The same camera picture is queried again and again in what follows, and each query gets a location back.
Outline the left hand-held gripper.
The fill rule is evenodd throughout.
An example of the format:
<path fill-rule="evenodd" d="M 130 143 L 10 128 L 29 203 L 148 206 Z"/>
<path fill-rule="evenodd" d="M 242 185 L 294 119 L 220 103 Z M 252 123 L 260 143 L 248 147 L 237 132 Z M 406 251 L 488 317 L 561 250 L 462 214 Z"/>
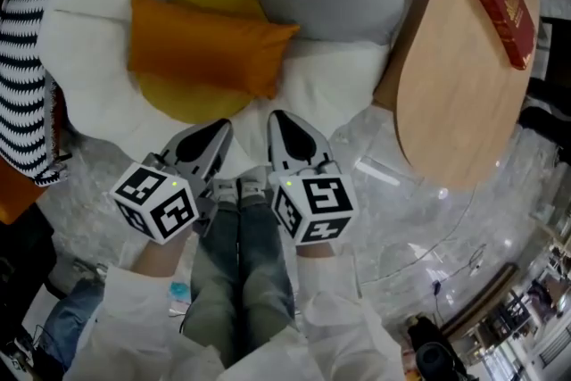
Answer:
<path fill-rule="evenodd" d="M 132 163 L 110 191 L 128 225 L 156 244 L 187 228 L 206 235 L 218 210 L 212 180 L 232 139 L 230 120 L 219 119 L 177 133 L 160 153 Z"/>

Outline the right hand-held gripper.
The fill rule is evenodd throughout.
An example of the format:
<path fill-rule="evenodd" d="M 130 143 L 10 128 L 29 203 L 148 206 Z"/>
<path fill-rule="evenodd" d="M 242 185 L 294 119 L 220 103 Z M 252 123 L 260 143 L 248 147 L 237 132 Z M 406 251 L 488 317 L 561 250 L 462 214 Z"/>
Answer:
<path fill-rule="evenodd" d="M 275 110 L 268 119 L 271 209 L 297 245 L 337 240 L 359 215 L 352 179 L 327 138 L 299 116 Z"/>

